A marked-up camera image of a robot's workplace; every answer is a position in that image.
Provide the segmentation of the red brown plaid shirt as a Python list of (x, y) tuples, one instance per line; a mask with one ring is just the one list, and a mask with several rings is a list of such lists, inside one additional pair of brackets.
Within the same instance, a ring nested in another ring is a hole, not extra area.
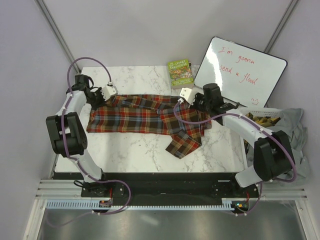
[(171, 136), (165, 149), (182, 159), (202, 146), (205, 131), (211, 129), (209, 115), (187, 103), (175, 107), (177, 96), (116, 95), (105, 105), (91, 110), (89, 133), (137, 133)]

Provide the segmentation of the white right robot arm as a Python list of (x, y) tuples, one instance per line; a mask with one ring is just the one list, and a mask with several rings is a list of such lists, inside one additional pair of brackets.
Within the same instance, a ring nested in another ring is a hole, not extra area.
[(209, 114), (209, 121), (216, 121), (236, 132), (253, 148), (253, 164), (235, 174), (229, 191), (242, 196), (247, 187), (273, 180), (292, 183), (297, 179), (297, 168), (288, 135), (283, 130), (271, 130), (254, 122), (244, 113), (239, 103), (226, 102), (215, 83), (184, 89), (180, 96), (191, 107)]

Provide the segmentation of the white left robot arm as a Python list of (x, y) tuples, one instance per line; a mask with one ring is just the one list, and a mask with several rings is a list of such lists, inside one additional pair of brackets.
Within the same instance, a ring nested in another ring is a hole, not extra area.
[(106, 196), (110, 185), (103, 180), (103, 171), (88, 152), (88, 138), (79, 115), (86, 104), (93, 110), (102, 107), (106, 100), (101, 87), (90, 86), (90, 76), (78, 74), (75, 84), (66, 92), (61, 109), (45, 120), (53, 151), (70, 160), (80, 171), (86, 183), (93, 183), (92, 191)]

